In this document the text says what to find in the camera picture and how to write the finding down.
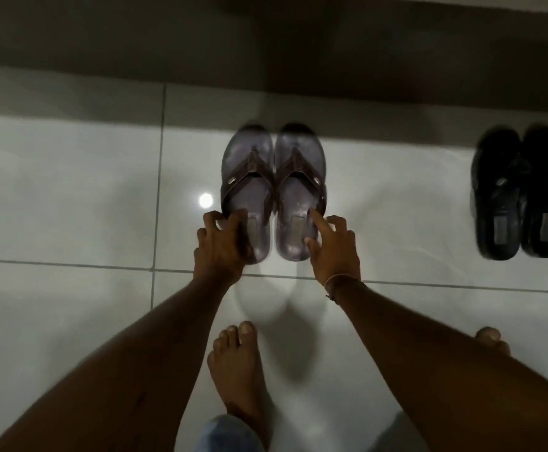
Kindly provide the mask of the person's left forearm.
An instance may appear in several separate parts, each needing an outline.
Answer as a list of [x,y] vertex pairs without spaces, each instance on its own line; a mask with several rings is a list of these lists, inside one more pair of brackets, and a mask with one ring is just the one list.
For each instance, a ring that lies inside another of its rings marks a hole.
[[173,452],[228,289],[204,273],[94,351],[0,436],[0,452]]

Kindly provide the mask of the brown strap sandal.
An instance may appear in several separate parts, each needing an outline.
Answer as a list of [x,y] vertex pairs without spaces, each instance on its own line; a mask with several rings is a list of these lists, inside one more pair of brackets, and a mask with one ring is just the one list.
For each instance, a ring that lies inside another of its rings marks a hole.
[[231,138],[221,164],[220,205],[228,218],[245,210],[238,228],[239,247],[248,265],[266,259],[271,248],[270,219],[275,209],[274,149],[268,130],[257,123]]
[[328,203],[326,157],[315,132],[298,122],[287,123],[274,145],[276,247],[292,262],[309,258],[306,238],[317,239],[310,210],[325,214]]

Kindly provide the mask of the person's foot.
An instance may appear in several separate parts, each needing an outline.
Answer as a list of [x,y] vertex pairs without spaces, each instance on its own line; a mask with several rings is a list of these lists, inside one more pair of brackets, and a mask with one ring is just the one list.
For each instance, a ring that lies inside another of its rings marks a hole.
[[475,339],[481,344],[500,351],[501,353],[511,356],[511,349],[506,341],[503,341],[501,333],[498,329],[485,326],[477,331]]
[[258,348],[258,333],[250,321],[228,326],[213,342],[208,368],[227,416],[248,428],[258,450],[271,443],[271,399]]

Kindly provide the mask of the person's right hand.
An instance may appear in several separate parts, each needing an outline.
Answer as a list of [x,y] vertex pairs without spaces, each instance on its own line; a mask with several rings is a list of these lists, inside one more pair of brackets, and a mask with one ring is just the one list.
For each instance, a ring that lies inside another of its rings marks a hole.
[[315,279],[332,297],[335,283],[342,280],[361,280],[360,258],[356,249],[356,237],[347,228],[346,233],[336,233],[315,209],[309,215],[320,235],[321,251],[311,262]]

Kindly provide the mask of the person's right foot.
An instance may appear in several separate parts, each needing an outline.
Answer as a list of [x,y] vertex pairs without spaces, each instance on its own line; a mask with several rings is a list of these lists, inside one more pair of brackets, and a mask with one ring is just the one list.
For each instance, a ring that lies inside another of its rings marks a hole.
[[506,341],[503,341],[501,333],[498,329],[485,326],[477,331],[475,339],[481,344],[500,351],[501,353],[511,356],[511,349]]

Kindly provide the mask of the light blue jeans leg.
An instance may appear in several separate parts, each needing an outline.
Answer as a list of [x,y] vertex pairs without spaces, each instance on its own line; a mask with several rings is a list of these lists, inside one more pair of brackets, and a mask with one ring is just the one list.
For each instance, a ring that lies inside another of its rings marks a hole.
[[197,441],[194,452],[266,452],[256,432],[233,415],[209,420]]

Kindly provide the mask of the person's left foot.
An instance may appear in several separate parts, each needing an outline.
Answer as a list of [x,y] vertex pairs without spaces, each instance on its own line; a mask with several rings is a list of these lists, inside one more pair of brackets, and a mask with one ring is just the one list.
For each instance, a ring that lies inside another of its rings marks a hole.
[[208,368],[227,416],[248,428],[258,450],[271,443],[271,399],[258,348],[258,333],[250,321],[228,326],[213,342]]

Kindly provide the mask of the person's right forearm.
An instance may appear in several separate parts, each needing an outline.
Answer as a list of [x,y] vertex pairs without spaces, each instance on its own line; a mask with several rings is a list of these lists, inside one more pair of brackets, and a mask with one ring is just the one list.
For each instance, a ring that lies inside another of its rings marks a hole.
[[330,298],[431,452],[548,452],[548,380],[363,282],[334,287]]

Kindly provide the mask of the person's left hand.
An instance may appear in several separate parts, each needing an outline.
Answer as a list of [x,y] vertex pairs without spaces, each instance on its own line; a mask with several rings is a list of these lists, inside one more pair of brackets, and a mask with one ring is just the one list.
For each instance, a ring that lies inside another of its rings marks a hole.
[[241,240],[237,245],[198,245],[194,250],[193,279],[210,280],[229,288],[240,279],[249,254],[250,250]]

